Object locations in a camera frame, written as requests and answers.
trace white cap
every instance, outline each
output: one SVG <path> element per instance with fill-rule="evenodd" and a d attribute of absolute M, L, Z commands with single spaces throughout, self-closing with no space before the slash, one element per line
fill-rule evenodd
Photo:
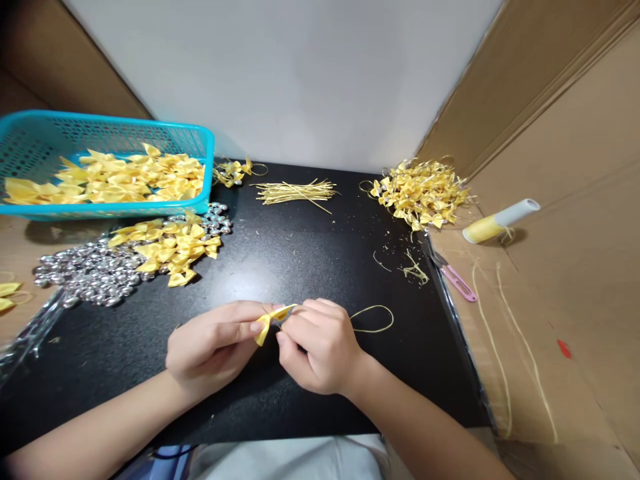
<path fill-rule="evenodd" d="M 538 202 L 524 199 L 495 214 L 495 222 L 502 227 L 510 227 L 527 215 L 540 210 Z"/>

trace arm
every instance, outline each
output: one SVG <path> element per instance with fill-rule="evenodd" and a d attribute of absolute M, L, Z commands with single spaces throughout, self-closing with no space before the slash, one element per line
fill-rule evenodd
<path fill-rule="evenodd" d="M 351 400 L 416 479 L 513 478 L 460 424 L 362 351 L 339 305 L 306 300 L 277 338 L 280 363 L 293 379 L 307 390 Z"/>
<path fill-rule="evenodd" d="M 234 302 L 174 330 L 167 370 L 9 456 L 22 479 L 106 479 L 168 424 L 230 383 L 257 346 L 271 305 Z"/>

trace thread spool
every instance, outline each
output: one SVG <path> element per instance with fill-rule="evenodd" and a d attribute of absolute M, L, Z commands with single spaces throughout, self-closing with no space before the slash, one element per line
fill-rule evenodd
<path fill-rule="evenodd" d="M 470 243 L 480 243 L 504 232 L 507 227 L 538 210 L 540 210 L 538 202 L 524 199 L 494 215 L 472 223 L 462 230 L 462 235 Z"/>

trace blue plastic basket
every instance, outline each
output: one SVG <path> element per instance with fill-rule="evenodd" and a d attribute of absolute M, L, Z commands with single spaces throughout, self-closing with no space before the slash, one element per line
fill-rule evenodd
<path fill-rule="evenodd" d="M 0 120 L 0 197 L 7 197 L 4 177 L 53 184 L 63 166 L 60 156 L 79 164 L 87 149 L 116 156 L 144 153 L 150 143 L 163 153 L 186 153 L 205 167 L 202 192 L 182 201 L 133 203 L 82 203 L 78 205 L 10 205 L 0 203 L 0 215 L 30 220 L 89 219 L 104 217 L 149 217 L 172 215 L 184 210 L 207 211 L 213 178 L 212 132 L 198 125 L 137 120 L 83 113 L 26 110 Z"/>

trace white wall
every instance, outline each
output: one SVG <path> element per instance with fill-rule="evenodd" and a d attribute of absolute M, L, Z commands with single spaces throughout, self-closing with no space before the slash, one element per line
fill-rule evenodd
<path fill-rule="evenodd" d="M 150 112 L 210 128 L 216 154 L 378 172 L 414 154 L 500 0 L 66 3 Z"/>

